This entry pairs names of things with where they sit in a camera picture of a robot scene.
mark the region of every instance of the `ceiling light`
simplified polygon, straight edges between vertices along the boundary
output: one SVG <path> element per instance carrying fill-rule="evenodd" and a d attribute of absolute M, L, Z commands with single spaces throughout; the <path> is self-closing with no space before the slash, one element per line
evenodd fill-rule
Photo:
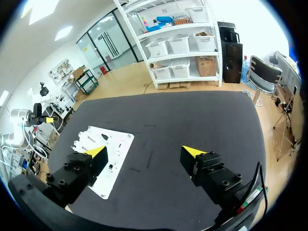
<path fill-rule="evenodd" d="M 109 19 L 112 19 L 113 16 L 107 16 L 105 18 L 103 18 L 102 20 L 100 20 L 100 23 L 104 23 L 104 22 L 107 22 Z"/>
<path fill-rule="evenodd" d="M 52 14 L 59 0 L 37 0 L 33 5 L 29 25 Z"/>
<path fill-rule="evenodd" d="M 68 27 L 60 30 L 54 40 L 57 41 L 59 39 L 64 38 L 65 36 L 67 36 L 69 34 L 69 32 L 71 31 L 72 28 L 73 28 L 73 26 L 68 26 Z"/>
<path fill-rule="evenodd" d="M 25 17 L 30 12 L 36 1 L 37 0 L 28 0 L 26 2 L 23 13 L 21 14 L 21 18 Z"/>
<path fill-rule="evenodd" d="M 5 100 L 6 100 L 6 98 L 8 97 L 8 95 L 9 95 L 9 92 L 8 92 L 7 90 L 5 90 L 5 91 L 2 93 L 2 95 L 1 95 L 1 97 L 0 97 L 0 107 L 3 106 L 3 104 L 4 104 Z"/>

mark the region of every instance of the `cardboard box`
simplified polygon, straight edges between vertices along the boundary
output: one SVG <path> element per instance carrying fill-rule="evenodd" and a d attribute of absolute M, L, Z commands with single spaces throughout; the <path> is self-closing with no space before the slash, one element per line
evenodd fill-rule
<path fill-rule="evenodd" d="M 180 87 L 189 88 L 191 86 L 191 82 L 181 82 Z"/>
<path fill-rule="evenodd" d="M 179 88 L 180 87 L 180 82 L 176 82 L 176 83 L 170 83 L 169 84 L 170 88 Z"/>
<path fill-rule="evenodd" d="M 168 88 L 169 83 L 159 83 L 158 84 L 158 89 L 160 90 L 165 90 Z"/>
<path fill-rule="evenodd" d="M 215 56 L 197 56 L 197 67 L 201 77 L 216 75 Z"/>
<path fill-rule="evenodd" d="M 83 70 L 82 70 L 82 68 L 80 67 L 80 68 L 78 68 L 76 71 L 73 72 L 74 79 L 79 78 L 82 74 L 83 74 Z"/>

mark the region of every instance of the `white board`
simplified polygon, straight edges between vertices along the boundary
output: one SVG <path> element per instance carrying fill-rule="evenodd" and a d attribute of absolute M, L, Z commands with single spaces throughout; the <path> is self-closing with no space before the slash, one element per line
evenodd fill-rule
<path fill-rule="evenodd" d="M 108 140 L 105 140 L 102 134 L 106 135 Z M 107 147 L 108 163 L 97 177 L 94 185 L 89 188 L 102 199 L 108 199 L 134 140 L 134 135 L 89 126 L 87 131 L 80 132 L 78 136 L 79 140 L 74 142 L 72 148 L 79 153 L 102 146 Z"/>

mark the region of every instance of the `water bottle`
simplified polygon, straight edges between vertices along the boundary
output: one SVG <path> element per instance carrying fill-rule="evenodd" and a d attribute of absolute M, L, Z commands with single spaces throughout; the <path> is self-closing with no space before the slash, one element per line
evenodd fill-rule
<path fill-rule="evenodd" d="M 241 74 L 241 82 L 248 83 L 247 72 L 249 71 L 249 61 L 247 60 L 247 56 L 244 56 L 243 64 L 242 64 L 242 74 Z"/>

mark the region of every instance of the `shelf post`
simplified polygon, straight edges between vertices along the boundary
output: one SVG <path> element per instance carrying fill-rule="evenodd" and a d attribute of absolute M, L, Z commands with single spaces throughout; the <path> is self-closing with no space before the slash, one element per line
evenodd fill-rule
<path fill-rule="evenodd" d="M 118 0 L 114 0 L 114 3 L 115 3 L 115 5 L 117 6 L 117 8 L 119 9 L 119 11 L 120 11 L 120 13 L 121 13 L 121 15 L 122 15 L 124 21 L 126 22 L 128 28 L 129 28 L 129 30 L 131 31 L 131 34 L 132 34 L 132 36 L 133 36 L 133 38 L 134 38 L 134 40 L 135 40 L 135 42 L 136 42 L 137 47 L 139 48 L 139 51 L 140 51 L 140 53 L 141 53 L 141 56 L 143 57 L 144 63 L 145 63 L 145 65 L 146 65 L 146 67 L 147 67 L 147 69 L 148 69 L 148 71 L 149 71 L 149 74 L 150 74 L 150 76 L 151 76 L 151 79 L 152 79 L 152 81 L 153 81 L 153 84 L 154 84 L 155 88 L 157 89 L 157 88 L 158 88 L 158 84 L 157 84 L 157 82 L 156 82 L 154 73 L 153 73 L 153 71 L 152 71 L 151 68 L 150 68 L 150 64 L 149 64 L 148 59 L 147 59 L 147 57 L 146 57 L 146 55 L 145 55 L 145 53 L 144 53 L 144 51 L 143 51 L 143 48 L 142 48 L 142 46 L 141 46 L 141 43 L 140 43 L 140 41 L 139 41 L 138 38 L 137 38 L 137 35 L 136 35 L 135 31 L 134 31 L 134 28 L 132 27 L 132 25 L 131 25 L 129 19 L 127 18 L 127 15 L 126 15 L 126 13 L 124 12 L 124 10 L 123 10 L 121 4 L 119 3 L 119 1 L 118 1 Z"/>

